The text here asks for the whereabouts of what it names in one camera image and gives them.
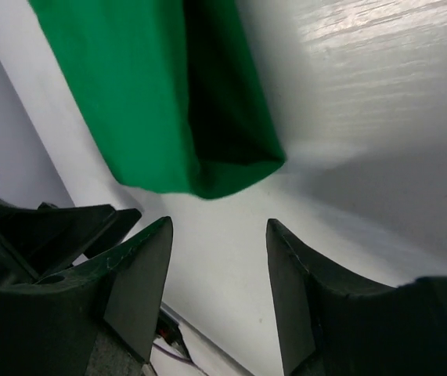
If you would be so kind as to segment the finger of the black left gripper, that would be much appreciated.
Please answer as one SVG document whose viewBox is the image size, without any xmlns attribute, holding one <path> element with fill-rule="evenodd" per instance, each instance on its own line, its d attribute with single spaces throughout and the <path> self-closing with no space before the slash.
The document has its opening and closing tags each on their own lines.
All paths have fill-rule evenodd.
<svg viewBox="0 0 447 376">
<path fill-rule="evenodd" d="M 18 208 L 8 240 L 27 257 L 38 280 L 67 268 L 114 222 L 109 204 L 79 208 Z"/>
<path fill-rule="evenodd" d="M 135 208 L 117 211 L 115 221 L 84 252 L 84 255 L 92 259 L 120 244 L 141 217 L 142 213 Z"/>
</svg>

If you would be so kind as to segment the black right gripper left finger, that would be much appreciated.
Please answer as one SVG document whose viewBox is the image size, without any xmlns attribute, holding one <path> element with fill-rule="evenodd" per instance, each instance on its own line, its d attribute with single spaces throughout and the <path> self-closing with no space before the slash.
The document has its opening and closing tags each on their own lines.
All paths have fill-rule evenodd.
<svg viewBox="0 0 447 376">
<path fill-rule="evenodd" d="M 119 375 L 150 359 L 173 223 L 36 284 L 0 287 L 0 375 Z"/>
</svg>

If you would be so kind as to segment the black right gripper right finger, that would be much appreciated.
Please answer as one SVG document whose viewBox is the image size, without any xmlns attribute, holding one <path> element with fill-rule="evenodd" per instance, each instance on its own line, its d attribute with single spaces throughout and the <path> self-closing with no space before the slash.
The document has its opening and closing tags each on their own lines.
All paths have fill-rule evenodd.
<svg viewBox="0 0 447 376">
<path fill-rule="evenodd" d="M 266 248 L 284 374 L 447 375 L 447 277 L 377 283 L 275 219 Z"/>
</svg>

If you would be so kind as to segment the green t shirt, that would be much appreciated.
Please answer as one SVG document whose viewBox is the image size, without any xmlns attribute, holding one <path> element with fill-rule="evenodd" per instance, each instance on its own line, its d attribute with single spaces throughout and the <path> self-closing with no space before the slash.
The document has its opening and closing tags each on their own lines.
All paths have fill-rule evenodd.
<svg viewBox="0 0 447 376">
<path fill-rule="evenodd" d="M 33 1 L 114 178 L 218 199 L 286 155 L 233 1 Z"/>
</svg>

